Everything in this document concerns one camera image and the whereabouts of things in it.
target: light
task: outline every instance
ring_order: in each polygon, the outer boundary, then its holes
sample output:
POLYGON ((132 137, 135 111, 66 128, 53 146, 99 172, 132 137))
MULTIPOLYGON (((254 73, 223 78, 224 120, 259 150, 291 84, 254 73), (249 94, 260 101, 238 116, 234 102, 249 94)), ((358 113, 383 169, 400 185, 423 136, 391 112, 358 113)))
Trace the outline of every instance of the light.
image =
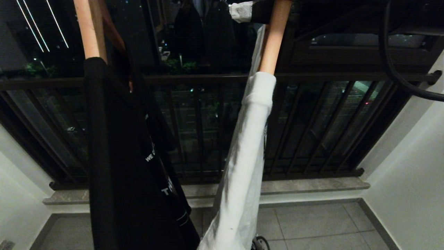
POLYGON ((49 10, 51 11, 52 17, 54 18, 54 21, 55 21, 55 24, 57 25, 57 28, 59 28, 60 35, 62 35, 63 41, 65 41, 66 48, 69 48, 68 43, 66 42, 65 37, 63 36, 62 30, 60 29, 59 23, 57 22, 56 17, 54 16, 54 12, 52 12, 52 8, 51 8, 51 5, 49 5, 48 0, 46 0, 46 3, 48 4, 49 10))
POLYGON ((36 29, 37 29, 37 32, 39 33, 40 38, 41 38, 42 41, 43 41, 43 44, 45 44, 45 47, 46 47, 46 49, 47 49, 48 52, 49 52, 48 45, 46 45, 45 39, 43 38, 42 33, 40 33, 39 27, 37 26, 36 22, 34 21, 34 17, 32 16, 31 11, 29 10, 28 5, 26 4, 25 0, 23 0, 23 3, 25 4, 26 9, 28 10, 29 15, 31 16, 31 20, 32 20, 32 22, 34 23, 34 25, 35 25, 35 27, 36 27, 36 29))
POLYGON ((28 24, 29 28, 31 29, 32 34, 34 35, 34 38, 36 39, 37 43, 39 44, 40 49, 42 50, 43 53, 45 53, 45 51, 43 50, 42 46, 40 45, 39 40, 36 37, 36 34, 34 33, 34 30, 32 30, 31 25, 29 24, 28 19, 26 18, 25 12, 23 12, 23 9, 22 9, 22 6, 19 3, 19 0, 16 0, 16 1, 17 1, 18 5, 19 5, 20 10, 22 11, 22 14, 23 14, 23 17, 26 20, 26 23, 28 24))

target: wheel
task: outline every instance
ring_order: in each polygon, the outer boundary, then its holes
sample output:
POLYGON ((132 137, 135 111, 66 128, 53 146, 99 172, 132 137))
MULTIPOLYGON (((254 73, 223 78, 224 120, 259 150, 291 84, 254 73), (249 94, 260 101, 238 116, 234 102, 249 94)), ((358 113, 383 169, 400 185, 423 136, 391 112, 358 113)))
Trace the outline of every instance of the wheel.
POLYGON ((264 237, 257 236, 256 240, 262 245, 264 250, 270 250, 270 245, 268 245, 268 241, 264 237))

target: tiled floor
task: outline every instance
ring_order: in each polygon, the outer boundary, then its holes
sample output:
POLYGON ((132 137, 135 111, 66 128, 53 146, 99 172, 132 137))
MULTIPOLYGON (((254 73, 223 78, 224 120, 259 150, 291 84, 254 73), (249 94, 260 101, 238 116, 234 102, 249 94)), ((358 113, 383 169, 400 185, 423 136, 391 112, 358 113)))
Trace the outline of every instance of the tiled floor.
MULTIPOLYGON (((202 235, 210 209, 194 209, 191 219, 202 235)), ((357 203, 262 208, 257 233, 271 250, 388 250, 357 203)), ((92 250, 91 221, 58 219, 40 249, 92 250)))

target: black cable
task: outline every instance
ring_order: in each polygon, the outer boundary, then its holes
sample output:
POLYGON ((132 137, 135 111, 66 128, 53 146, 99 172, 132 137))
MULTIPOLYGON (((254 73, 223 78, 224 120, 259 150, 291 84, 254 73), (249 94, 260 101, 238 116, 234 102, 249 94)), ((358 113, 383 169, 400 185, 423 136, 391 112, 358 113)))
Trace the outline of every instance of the black cable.
POLYGON ((424 99, 432 101, 444 101, 444 95, 439 93, 434 93, 420 89, 407 80, 405 80, 395 69, 393 61, 389 55, 389 19, 390 19, 390 4, 391 0, 388 1, 384 8, 384 13, 381 17, 381 24, 379 28, 379 53, 381 56, 382 67, 387 74, 387 76, 395 83, 402 87, 404 90, 410 94, 421 97, 424 99))

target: balcony railing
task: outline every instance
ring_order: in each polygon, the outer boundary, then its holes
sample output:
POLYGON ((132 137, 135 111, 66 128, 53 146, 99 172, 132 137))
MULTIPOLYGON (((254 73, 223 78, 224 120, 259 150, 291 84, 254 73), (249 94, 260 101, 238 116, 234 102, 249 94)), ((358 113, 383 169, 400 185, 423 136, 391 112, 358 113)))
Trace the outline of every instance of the balcony railing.
MULTIPOLYGON (((405 77, 435 82, 439 76, 405 77)), ((176 137, 170 157, 183 183, 220 179, 246 80, 246 75, 146 77, 176 137)), ((0 82, 0 121, 55 180, 54 189, 87 186, 82 81, 0 82)), ((361 175, 358 163, 408 98, 382 73, 278 74, 264 179, 361 175)))

